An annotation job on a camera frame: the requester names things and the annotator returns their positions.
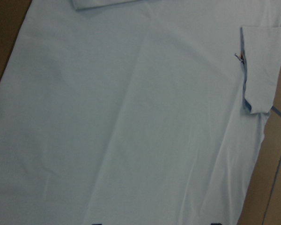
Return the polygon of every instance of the garment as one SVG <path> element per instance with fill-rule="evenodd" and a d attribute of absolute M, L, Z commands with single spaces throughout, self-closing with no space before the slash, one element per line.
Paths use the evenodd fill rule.
<path fill-rule="evenodd" d="M 32 1 L 0 82 L 0 225 L 236 225 L 281 0 L 73 2 Z"/>

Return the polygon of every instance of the tile floor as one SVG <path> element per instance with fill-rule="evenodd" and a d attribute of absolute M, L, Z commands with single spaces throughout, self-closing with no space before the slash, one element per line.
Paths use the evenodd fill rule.
<path fill-rule="evenodd" d="M 29 5 L 0 0 L 0 77 Z M 238 225 L 281 225 L 281 72 L 274 106 Z"/>

